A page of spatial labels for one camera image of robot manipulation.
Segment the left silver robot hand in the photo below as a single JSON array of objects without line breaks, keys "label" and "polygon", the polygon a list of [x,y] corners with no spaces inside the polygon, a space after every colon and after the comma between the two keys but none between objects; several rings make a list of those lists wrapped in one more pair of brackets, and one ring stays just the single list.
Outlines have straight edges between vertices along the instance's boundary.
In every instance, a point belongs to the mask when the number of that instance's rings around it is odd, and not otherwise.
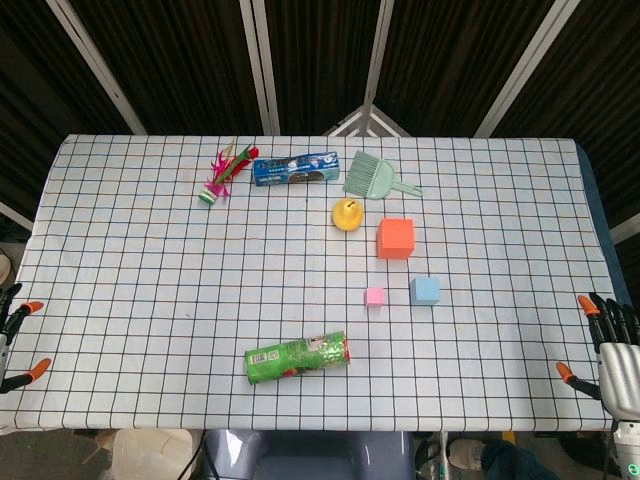
[{"label": "left silver robot hand", "polygon": [[18,334],[26,317],[35,314],[44,307],[40,301],[29,301],[20,305],[13,313],[9,307],[20,292],[21,283],[15,283],[5,292],[1,292],[1,394],[25,387],[38,380],[49,368],[52,360],[44,358],[27,372],[12,377],[6,376],[6,367],[11,344]]}]

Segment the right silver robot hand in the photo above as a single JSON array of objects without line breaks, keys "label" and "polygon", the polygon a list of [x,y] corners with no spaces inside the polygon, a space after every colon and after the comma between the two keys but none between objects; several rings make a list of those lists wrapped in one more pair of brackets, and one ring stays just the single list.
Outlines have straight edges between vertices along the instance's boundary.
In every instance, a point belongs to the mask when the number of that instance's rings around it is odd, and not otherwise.
[{"label": "right silver robot hand", "polygon": [[595,292],[580,295],[598,364],[598,382],[576,376],[564,363],[556,370],[563,382],[598,400],[617,421],[639,420],[639,316],[628,304]]}]

